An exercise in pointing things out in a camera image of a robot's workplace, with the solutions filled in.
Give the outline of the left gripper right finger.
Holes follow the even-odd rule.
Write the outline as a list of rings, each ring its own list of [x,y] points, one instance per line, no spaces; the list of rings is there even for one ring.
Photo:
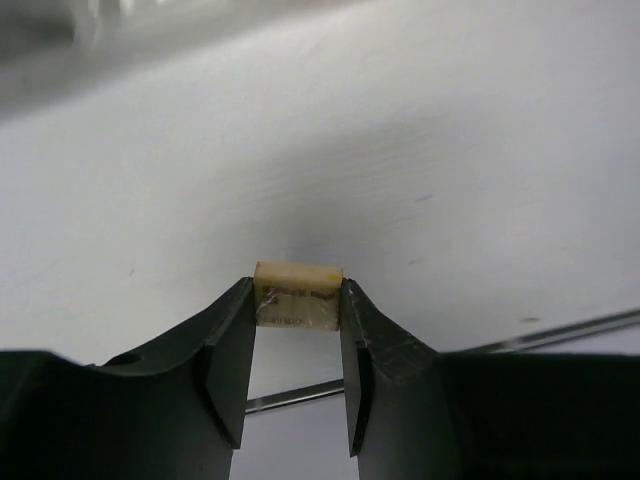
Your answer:
[[[342,283],[349,450],[363,479],[635,479],[639,360],[439,352]]]

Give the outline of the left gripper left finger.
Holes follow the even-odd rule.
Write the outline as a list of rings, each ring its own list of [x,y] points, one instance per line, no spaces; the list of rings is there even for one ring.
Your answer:
[[[256,325],[242,278],[104,365],[1,355],[5,479],[225,479],[240,446]]]

